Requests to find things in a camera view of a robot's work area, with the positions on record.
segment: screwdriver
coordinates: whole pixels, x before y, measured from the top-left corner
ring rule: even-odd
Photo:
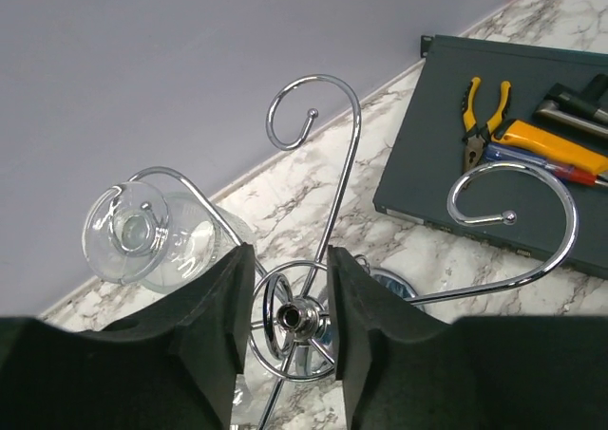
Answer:
[[[508,145],[500,145],[491,142],[484,150],[484,159],[486,161],[521,161],[528,164],[536,164],[545,171],[550,172],[555,177],[562,180],[574,181],[585,186],[603,186],[608,188],[608,181],[605,181],[598,176],[581,171],[575,166],[564,164],[552,159],[546,159],[540,155],[522,150],[521,148],[509,147]]]

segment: pliers handle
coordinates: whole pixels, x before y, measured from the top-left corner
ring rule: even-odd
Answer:
[[[494,115],[490,117],[490,120],[480,127],[477,123],[477,119],[475,118],[473,104],[475,95],[477,94],[477,89],[481,83],[482,80],[479,77],[474,77],[468,85],[465,96],[463,97],[462,110],[466,130],[463,140],[468,140],[469,138],[477,136],[483,139],[485,143],[488,143],[492,139],[492,133],[494,133],[494,130],[506,117],[509,105],[511,104],[511,83],[509,81],[503,81],[501,83],[501,99],[499,101],[498,108],[496,109],[496,112],[494,112]]]

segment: lavender wall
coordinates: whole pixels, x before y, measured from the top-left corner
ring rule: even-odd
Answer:
[[[172,166],[213,194],[271,156],[266,108],[314,72],[365,96],[508,0],[0,0],[0,313],[38,313],[90,276],[86,211],[109,185]],[[285,138],[307,85],[277,115]]]

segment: black foam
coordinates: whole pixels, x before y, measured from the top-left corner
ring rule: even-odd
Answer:
[[[254,250],[102,331],[0,318],[0,429],[227,429],[243,372]]]
[[[598,430],[608,422],[608,318],[445,324],[328,251],[336,378],[367,429]]]

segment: metal ball tip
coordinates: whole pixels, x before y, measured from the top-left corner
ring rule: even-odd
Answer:
[[[517,214],[512,210],[503,212],[503,223],[507,226],[512,226],[517,221]]]

